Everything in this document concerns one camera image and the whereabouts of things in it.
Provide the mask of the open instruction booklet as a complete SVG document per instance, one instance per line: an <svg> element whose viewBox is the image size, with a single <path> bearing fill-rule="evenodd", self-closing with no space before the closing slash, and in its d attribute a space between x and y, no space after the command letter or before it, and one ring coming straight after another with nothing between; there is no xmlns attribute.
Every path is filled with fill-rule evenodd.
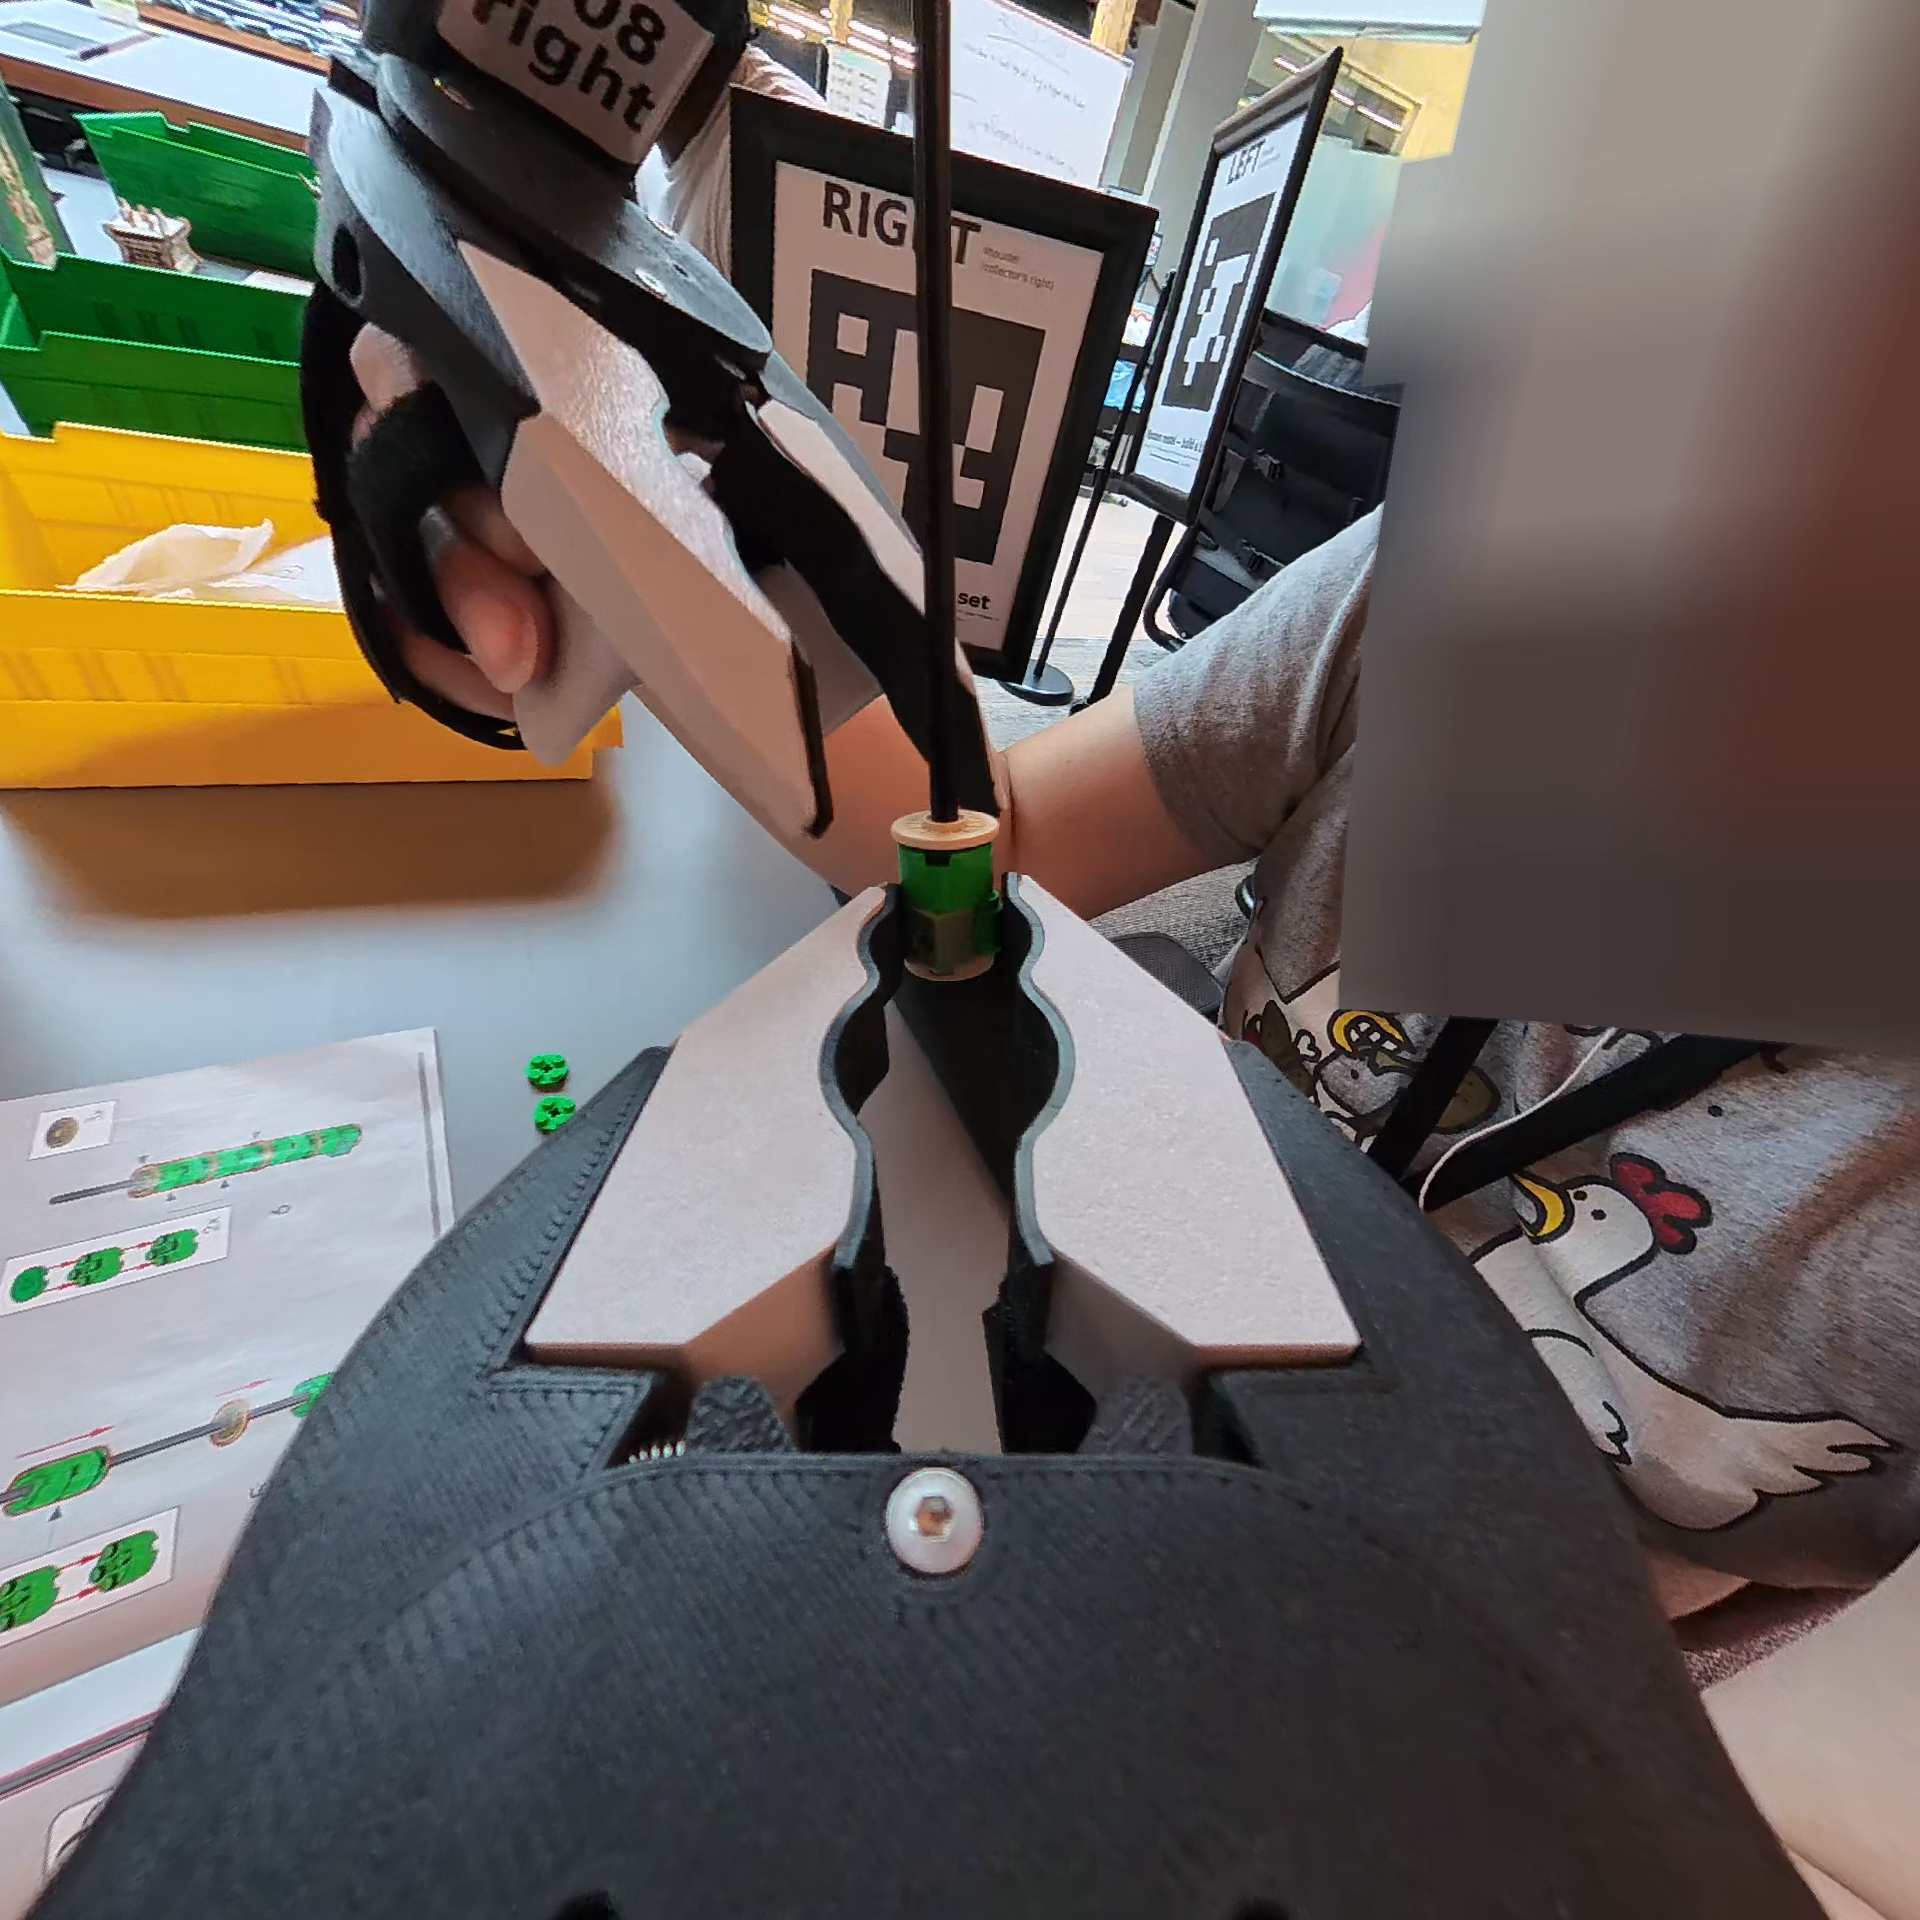
<svg viewBox="0 0 1920 1920"><path fill-rule="evenodd" d="M5 1101L6 1792L142 1732L284 1452L450 1220L429 1028Z"/></svg>

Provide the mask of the green bamboo stalk segment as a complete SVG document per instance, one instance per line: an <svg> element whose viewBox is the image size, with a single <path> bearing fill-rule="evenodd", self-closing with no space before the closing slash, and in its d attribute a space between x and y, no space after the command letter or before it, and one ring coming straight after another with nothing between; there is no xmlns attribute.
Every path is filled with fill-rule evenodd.
<svg viewBox="0 0 1920 1920"><path fill-rule="evenodd" d="M992 843L1000 818L960 806L944 820L922 809L893 820L908 972L966 980L992 972L1002 899Z"/></svg>

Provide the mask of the yellow plastic bin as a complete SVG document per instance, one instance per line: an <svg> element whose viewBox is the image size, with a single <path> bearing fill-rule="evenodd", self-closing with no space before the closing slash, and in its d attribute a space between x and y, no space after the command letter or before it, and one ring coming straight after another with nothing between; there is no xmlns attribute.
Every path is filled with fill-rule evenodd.
<svg viewBox="0 0 1920 1920"><path fill-rule="evenodd" d="M331 608L73 593L176 521L323 537L301 453L64 424L2 438L2 787L589 779L618 714L562 765L396 705Z"/></svg>

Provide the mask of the thin black axle rod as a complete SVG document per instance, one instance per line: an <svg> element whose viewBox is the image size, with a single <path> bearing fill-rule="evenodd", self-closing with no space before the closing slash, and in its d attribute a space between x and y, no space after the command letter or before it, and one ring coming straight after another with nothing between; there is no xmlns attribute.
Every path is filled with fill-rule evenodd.
<svg viewBox="0 0 1920 1920"><path fill-rule="evenodd" d="M958 670L953 643L953 154L950 154L950 6L912 4L914 69L914 209L918 320L918 432L925 525L924 618L928 628L928 813L956 822L962 806L953 708Z"/></svg>

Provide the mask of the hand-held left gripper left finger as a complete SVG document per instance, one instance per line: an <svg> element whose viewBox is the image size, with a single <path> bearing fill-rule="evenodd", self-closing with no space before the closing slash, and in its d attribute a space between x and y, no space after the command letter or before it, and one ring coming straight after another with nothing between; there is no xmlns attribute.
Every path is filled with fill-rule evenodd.
<svg viewBox="0 0 1920 1920"><path fill-rule="evenodd" d="M861 1108L889 1069L893 886L694 1021L574 1235L528 1350L629 1362L686 1397L757 1378L810 1449L886 1449L905 1302L885 1262Z"/></svg>

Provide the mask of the black framed marker sign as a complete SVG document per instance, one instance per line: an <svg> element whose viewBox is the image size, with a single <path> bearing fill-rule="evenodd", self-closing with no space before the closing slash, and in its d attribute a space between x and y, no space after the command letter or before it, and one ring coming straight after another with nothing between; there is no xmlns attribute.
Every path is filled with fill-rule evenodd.
<svg viewBox="0 0 1920 1920"><path fill-rule="evenodd" d="M730 108L734 285L924 537L912 144ZM956 635L1000 681L1027 673L1153 228L1139 202L950 162Z"/></svg>
<svg viewBox="0 0 1920 1920"><path fill-rule="evenodd" d="M1125 473L1128 493L1173 521L1190 524L1210 500L1340 62L1333 49L1211 136Z"/></svg>

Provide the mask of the green plastic bin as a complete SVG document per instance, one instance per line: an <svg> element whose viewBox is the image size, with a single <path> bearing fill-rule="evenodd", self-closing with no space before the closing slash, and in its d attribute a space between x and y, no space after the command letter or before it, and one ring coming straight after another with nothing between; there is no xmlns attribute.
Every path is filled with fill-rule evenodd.
<svg viewBox="0 0 1920 1920"><path fill-rule="evenodd" d="M305 450L305 294L82 257L2 269L2 380L29 432Z"/></svg>
<svg viewBox="0 0 1920 1920"><path fill-rule="evenodd" d="M200 254L313 277L321 190L300 152L162 112L82 112L80 129L116 200L187 219Z"/></svg>

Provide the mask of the small dark green box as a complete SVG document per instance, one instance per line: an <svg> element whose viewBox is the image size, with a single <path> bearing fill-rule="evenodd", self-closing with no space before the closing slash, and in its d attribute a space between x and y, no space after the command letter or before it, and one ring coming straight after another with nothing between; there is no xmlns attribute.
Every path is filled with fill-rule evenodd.
<svg viewBox="0 0 1920 1920"><path fill-rule="evenodd" d="M56 267L61 254L73 254L73 244L9 88L2 88L0 168L2 252L36 267Z"/></svg>

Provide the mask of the person's grey printed shirt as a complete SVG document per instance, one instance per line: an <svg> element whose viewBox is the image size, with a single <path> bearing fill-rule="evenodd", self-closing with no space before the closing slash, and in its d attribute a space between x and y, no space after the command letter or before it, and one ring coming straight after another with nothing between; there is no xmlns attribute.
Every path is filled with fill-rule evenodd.
<svg viewBox="0 0 1920 1920"><path fill-rule="evenodd" d="M1355 1145L1437 1020L1340 984L1366 515L1147 673L1168 811L1256 865L1224 1025ZM1918 1539L1915 1058L1773 1046L1441 1206L1656 1550L1720 1579L1864 1588Z"/></svg>

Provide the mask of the person's leg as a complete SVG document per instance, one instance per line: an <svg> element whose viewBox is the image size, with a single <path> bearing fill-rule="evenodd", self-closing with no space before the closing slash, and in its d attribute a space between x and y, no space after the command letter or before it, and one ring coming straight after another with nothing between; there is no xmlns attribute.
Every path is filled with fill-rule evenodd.
<svg viewBox="0 0 1920 1920"><path fill-rule="evenodd" d="M1829 1916L1918 1916L1915 1558L1706 1706Z"/></svg>

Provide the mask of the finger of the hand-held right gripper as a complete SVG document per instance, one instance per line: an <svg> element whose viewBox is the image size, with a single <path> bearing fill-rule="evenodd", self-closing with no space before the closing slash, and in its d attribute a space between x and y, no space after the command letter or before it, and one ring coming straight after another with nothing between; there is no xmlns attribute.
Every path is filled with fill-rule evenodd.
<svg viewBox="0 0 1920 1920"><path fill-rule="evenodd" d="M960 806L996 813L994 756L956 650L937 665L914 537L813 400L740 408L740 552L749 571L790 568L833 643L802 650L820 683L824 732L865 686L889 705L914 752L947 774Z"/></svg>
<svg viewBox="0 0 1920 1920"><path fill-rule="evenodd" d="M769 832L820 832L833 805L808 665L667 443L662 382L545 282L462 254L538 400L499 482L555 594L554 662L515 694L521 742L558 764L634 689Z"/></svg>

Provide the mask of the person's right forearm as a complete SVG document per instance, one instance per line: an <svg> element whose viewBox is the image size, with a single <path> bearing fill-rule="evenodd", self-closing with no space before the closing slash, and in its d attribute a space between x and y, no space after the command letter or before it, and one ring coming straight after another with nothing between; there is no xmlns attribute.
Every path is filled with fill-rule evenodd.
<svg viewBox="0 0 1920 1920"><path fill-rule="evenodd" d="M928 803L928 770L882 697L828 734L826 762L833 826L794 853L857 894L896 875L891 828ZM1161 800L1130 689L992 752L992 770L996 872L1036 881L1085 922L1216 868Z"/></svg>

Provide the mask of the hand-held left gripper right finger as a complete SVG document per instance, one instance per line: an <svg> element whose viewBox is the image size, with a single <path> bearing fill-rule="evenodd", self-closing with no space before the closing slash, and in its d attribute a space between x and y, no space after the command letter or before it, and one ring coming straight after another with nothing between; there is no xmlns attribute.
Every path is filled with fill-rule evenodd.
<svg viewBox="0 0 1920 1920"><path fill-rule="evenodd" d="M1190 1394L1353 1361L1361 1332L1219 1028L1046 889L1008 877L1003 900L1037 1108L992 1310L1000 1441L1074 1449L1134 1378Z"/></svg>

